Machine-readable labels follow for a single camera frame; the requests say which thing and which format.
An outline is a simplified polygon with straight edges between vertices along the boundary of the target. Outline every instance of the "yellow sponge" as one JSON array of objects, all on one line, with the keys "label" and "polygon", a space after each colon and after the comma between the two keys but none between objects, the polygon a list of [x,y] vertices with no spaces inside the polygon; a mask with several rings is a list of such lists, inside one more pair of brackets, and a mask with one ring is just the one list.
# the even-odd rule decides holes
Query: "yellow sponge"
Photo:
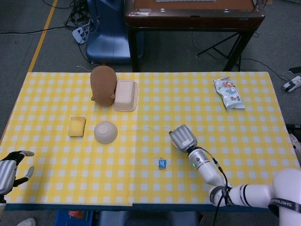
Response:
[{"label": "yellow sponge", "polygon": [[68,136],[82,137],[84,135],[85,124],[85,117],[71,117]]}]

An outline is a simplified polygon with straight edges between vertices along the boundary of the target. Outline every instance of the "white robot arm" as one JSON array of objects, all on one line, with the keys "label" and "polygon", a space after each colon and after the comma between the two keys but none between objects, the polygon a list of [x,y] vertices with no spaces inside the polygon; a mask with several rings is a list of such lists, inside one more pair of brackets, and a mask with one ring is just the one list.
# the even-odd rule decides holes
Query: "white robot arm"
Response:
[{"label": "white robot arm", "polygon": [[[273,186],[240,185],[232,187],[216,161],[205,149],[197,146],[197,139],[185,125],[169,132],[174,145],[188,153],[190,163],[197,168],[210,189],[210,202],[214,206],[239,205],[246,207],[269,208],[279,217],[280,226],[301,225],[301,171],[285,169],[274,176]],[[217,168],[209,161],[208,153]]]},{"label": "white robot arm", "polygon": [[34,153],[29,151],[11,152],[0,161],[0,221],[6,205],[4,196],[7,195],[13,187],[17,187],[28,181],[33,174],[34,167],[31,166],[23,178],[16,179],[18,165],[25,156],[34,156]]}]

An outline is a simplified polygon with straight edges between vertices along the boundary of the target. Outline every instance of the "stuffed animal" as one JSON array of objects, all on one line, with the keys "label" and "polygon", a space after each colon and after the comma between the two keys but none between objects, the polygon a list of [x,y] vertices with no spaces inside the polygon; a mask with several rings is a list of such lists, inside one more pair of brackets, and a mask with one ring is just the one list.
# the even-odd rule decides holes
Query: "stuffed animal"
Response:
[{"label": "stuffed animal", "polygon": [[117,77],[114,70],[107,66],[98,66],[90,75],[91,100],[100,106],[110,106],[114,103]]}]

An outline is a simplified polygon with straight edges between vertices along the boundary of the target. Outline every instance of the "shoe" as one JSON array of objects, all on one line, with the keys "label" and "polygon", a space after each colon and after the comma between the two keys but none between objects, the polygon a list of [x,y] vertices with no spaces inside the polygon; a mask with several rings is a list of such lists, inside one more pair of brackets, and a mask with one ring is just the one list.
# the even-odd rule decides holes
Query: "shoe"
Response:
[{"label": "shoe", "polygon": [[292,144],[294,145],[296,151],[301,152],[301,142],[298,141],[298,139],[293,135],[289,134]]},{"label": "shoe", "polygon": [[37,225],[37,222],[34,218],[28,218],[28,219],[22,221],[17,226],[36,226],[36,225]]}]

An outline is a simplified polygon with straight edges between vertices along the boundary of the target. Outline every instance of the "gray carpet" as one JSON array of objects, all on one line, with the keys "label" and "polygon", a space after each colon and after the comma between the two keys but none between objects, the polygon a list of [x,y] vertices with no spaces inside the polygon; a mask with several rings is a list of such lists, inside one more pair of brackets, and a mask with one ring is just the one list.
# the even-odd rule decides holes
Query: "gray carpet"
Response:
[{"label": "gray carpet", "polygon": [[[69,5],[69,0],[59,0],[58,6]],[[258,30],[259,37],[252,38],[243,58],[252,58],[270,66],[277,73],[290,67],[301,66],[301,4],[274,0],[273,6],[266,6],[266,18]],[[34,31],[45,25],[50,7],[41,0],[1,1],[0,32]],[[69,9],[56,9],[50,27],[61,26],[68,18]],[[226,33],[193,33],[195,45],[204,49],[223,39]],[[40,34],[26,36],[0,35],[0,135],[3,133],[14,106],[26,72],[32,60]],[[231,41],[221,49],[229,50]],[[145,57],[142,71],[183,72],[220,71],[225,60],[215,60],[209,54],[199,59],[191,41],[190,32],[148,32],[146,33]],[[48,32],[42,45],[34,71],[40,72],[84,72],[93,68],[81,56],[78,45],[66,29]],[[110,65],[117,72],[131,71],[130,65]],[[270,73],[281,111],[286,123],[301,124],[301,92],[288,94],[280,88],[280,80],[267,67],[250,60],[242,62],[244,71],[268,71]],[[15,226],[27,217],[38,219],[38,225],[53,225],[52,211],[5,212],[0,226]],[[205,214],[204,225],[211,225],[212,213]],[[217,225],[278,225],[277,219],[269,213],[222,213]]]}]

